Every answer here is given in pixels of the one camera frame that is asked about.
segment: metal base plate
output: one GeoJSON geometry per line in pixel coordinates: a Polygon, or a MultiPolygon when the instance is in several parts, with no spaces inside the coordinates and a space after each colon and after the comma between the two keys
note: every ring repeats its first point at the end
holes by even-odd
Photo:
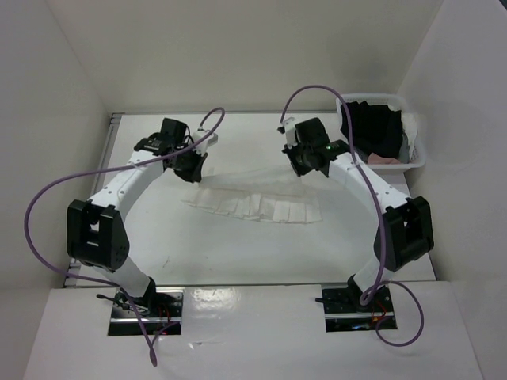
{"type": "MultiPolygon", "coordinates": [[[[157,293],[165,293],[175,298],[168,305],[168,310],[159,310],[159,315],[143,317],[144,327],[150,335],[163,329],[168,323],[174,323],[163,335],[181,335],[181,311],[183,310],[183,288],[157,287],[157,293]]],[[[112,306],[109,320],[108,336],[134,336],[142,335],[141,328],[135,314],[130,310],[123,310],[117,305],[112,306]]]]}
{"type": "Polygon", "coordinates": [[[380,319],[387,318],[379,329],[397,329],[395,312],[389,289],[384,287],[375,295],[371,306],[358,308],[350,300],[346,284],[322,286],[322,300],[326,331],[364,331],[375,329],[380,319]]]}

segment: pink cloth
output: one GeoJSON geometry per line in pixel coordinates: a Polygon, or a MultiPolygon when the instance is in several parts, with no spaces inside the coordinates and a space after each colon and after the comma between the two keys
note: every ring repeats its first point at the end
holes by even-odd
{"type": "Polygon", "coordinates": [[[388,165],[388,164],[401,164],[396,158],[384,158],[378,154],[372,153],[368,156],[368,164],[370,165],[388,165]]]}

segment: black cloth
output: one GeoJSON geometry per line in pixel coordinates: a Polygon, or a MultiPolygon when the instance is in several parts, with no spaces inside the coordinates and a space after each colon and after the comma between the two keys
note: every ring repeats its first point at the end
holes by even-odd
{"type": "MultiPolygon", "coordinates": [[[[352,120],[354,146],[367,155],[398,158],[403,141],[402,112],[386,105],[369,105],[366,101],[347,103],[352,120]]],[[[349,138],[349,124],[341,105],[341,133],[349,138]]]]}

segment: white wall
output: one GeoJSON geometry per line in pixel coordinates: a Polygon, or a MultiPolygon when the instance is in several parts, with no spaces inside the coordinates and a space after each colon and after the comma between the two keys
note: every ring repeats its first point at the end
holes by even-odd
{"type": "Polygon", "coordinates": [[[432,204],[441,279],[453,282],[486,379],[505,378],[507,11],[445,0],[399,92],[426,118],[429,159],[410,173],[432,204]]]}
{"type": "MultiPolygon", "coordinates": [[[[29,252],[25,208],[49,181],[97,167],[108,115],[44,0],[0,2],[0,52],[0,377],[18,380],[49,288],[62,285],[29,252]]],[[[67,205],[90,186],[61,186],[34,214],[36,243],[61,268],[67,205]]]]}
{"type": "Polygon", "coordinates": [[[48,3],[109,111],[160,112],[280,109],[314,82],[395,92],[441,0],[48,3]]]}

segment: white table surface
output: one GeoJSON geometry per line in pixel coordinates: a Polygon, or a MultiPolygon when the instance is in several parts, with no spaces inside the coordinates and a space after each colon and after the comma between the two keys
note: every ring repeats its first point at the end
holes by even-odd
{"type": "MultiPolygon", "coordinates": [[[[164,117],[187,123],[194,131],[203,114],[123,115],[109,167],[124,165],[132,147],[159,131],[164,117]]],[[[331,140],[341,138],[334,113],[292,114],[299,120],[320,117],[331,140]]],[[[263,169],[287,164],[280,151],[285,137],[276,128],[277,113],[231,113],[218,130],[203,172],[214,174],[263,169]]],[[[211,116],[207,126],[218,119],[211,116]]],[[[110,181],[114,174],[108,174],[110,181]]],[[[384,177],[408,193],[403,174],[384,177]]],[[[270,284],[346,281],[372,254],[377,221],[353,194],[310,173],[303,182],[318,193],[323,221],[284,225],[244,221],[190,207],[181,202],[196,184],[188,184],[168,170],[139,198],[125,228],[130,257],[157,284],[270,284]]],[[[89,267],[81,274],[98,276],[89,267]]],[[[428,255],[400,270],[397,280],[435,279],[428,255]]],[[[91,285],[79,280],[78,286],[91,285]]]]}
{"type": "MultiPolygon", "coordinates": [[[[371,332],[326,332],[318,285],[185,289],[180,336],[156,344],[158,367],[141,336],[107,336],[113,289],[51,291],[25,380],[375,379],[479,380],[467,330],[449,283],[407,284],[425,311],[425,330],[408,348],[371,332]]],[[[391,286],[404,341],[418,328],[417,309],[391,286]]]]}

